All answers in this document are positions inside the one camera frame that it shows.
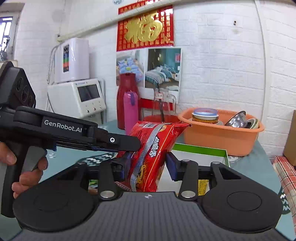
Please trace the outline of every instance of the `bed poster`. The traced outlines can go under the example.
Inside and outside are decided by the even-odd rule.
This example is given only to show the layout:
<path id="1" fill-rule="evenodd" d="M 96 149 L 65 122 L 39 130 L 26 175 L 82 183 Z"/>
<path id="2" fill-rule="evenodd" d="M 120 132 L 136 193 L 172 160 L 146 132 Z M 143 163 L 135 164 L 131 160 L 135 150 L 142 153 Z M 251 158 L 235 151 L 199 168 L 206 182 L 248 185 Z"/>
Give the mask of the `bed poster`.
<path id="1" fill-rule="evenodd" d="M 144 48 L 116 53 L 116 85 L 119 75 L 136 74 L 141 98 L 154 99 L 154 89 L 165 88 L 178 103 L 181 81 L 181 48 Z"/>

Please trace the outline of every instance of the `red thermos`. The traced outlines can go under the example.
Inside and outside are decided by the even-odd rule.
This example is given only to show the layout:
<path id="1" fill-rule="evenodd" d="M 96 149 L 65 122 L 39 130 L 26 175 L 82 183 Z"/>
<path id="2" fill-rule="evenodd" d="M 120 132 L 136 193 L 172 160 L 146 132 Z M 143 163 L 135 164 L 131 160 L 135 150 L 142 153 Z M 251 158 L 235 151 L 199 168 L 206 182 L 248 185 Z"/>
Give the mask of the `red thermos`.
<path id="1" fill-rule="evenodd" d="M 140 95 L 136 84 L 136 74 L 126 73 L 119 75 L 119 89 L 117 92 L 117 126 L 124 130 L 123 97 L 125 92 L 136 92 L 138 95 L 139 120 L 140 120 Z"/>

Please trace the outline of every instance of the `window frame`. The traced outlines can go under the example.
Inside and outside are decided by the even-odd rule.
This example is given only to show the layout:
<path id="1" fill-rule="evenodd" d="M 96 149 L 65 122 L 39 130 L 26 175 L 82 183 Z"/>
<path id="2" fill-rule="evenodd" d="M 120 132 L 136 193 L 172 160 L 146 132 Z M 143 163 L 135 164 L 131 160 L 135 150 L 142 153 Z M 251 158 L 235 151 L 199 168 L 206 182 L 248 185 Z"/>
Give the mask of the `window frame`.
<path id="1" fill-rule="evenodd" d="M 0 18 L 5 18 L 5 17 L 12 17 L 11 27 L 9 31 L 10 41 L 9 41 L 6 52 L 7 52 L 8 60 L 13 60 L 14 46 L 15 46 L 15 40 L 16 40 L 15 37 L 16 37 L 16 31 L 17 31 L 18 20 L 20 17 L 20 12 L 0 12 Z"/>

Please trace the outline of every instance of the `white pipe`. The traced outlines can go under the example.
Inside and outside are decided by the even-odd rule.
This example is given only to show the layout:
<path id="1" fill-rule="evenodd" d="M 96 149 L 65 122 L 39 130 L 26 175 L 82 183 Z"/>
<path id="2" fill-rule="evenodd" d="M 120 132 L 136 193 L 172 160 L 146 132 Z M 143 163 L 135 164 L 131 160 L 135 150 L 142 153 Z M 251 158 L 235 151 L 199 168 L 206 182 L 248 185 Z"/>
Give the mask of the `white pipe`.
<path id="1" fill-rule="evenodd" d="M 267 34 L 266 22 L 264 20 L 264 16 L 262 14 L 260 0 L 254 0 L 256 5 L 256 10 L 259 17 L 261 33 L 262 33 L 262 41 L 263 41 L 263 49 L 264 49 L 264 63 L 265 63 L 265 79 L 264 79 L 264 101 L 262 106 L 262 115 L 261 122 L 266 125 L 266 118 L 268 114 L 269 107 L 269 97 L 270 97 L 270 85 L 271 85 L 271 64 L 270 64 L 270 48 L 269 48 L 269 39 Z"/>
<path id="2" fill-rule="evenodd" d="M 58 37 L 57 40 L 59 42 L 63 42 L 65 40 L 68 40 L 68 39 L 71 39 L 71 38 L 74 38 L 74 37 L 81 37 L 83 35 L 87 35 L 87 34 L 93 32 L 93 31 L 97 31 L 97 30 L 103 29 L 103 28 L 105 28 L 107 26 L 113 25 L 113 24 L 115 24 L 115 23 L 117 23 L 119 21 L 125 20 L 127 18 L 131 18 L 131 17 L 134 17 L 136 15 L 152 11 L 152 10 L 158 9 L 160 7 L 176 4 L 178 2 L 184 2 L 185 3 L 184 0 L 161 0 L 161 1 L 149 4 L 149 5 L 138 7 L 138 8 L 129 10 L 128 12 L 121 13 L 121 14 L 118 14 L 116 16 L 112 16 L 110 18 L 107 18 L 105 21 L 102 21 L 102 22 L 100 22 L 100 23 L 98 23 L 96 25 L 80 29 L 80 30 L 75 31 L 73 33 L 62 35 L 62 36 Z"/>

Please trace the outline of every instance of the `plaid cloth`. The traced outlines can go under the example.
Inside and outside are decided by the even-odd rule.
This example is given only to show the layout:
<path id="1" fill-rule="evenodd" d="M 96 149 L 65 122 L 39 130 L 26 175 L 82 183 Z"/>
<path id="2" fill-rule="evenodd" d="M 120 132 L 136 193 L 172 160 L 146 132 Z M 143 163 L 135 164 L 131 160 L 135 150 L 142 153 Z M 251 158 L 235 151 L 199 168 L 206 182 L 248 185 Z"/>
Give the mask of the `plaid cloth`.
<path id="1" fill-rule="evenodd" d="M 273 163 L 291 208 L 296 233 L 296 171 L 284 156 L 276 156 Z"/>

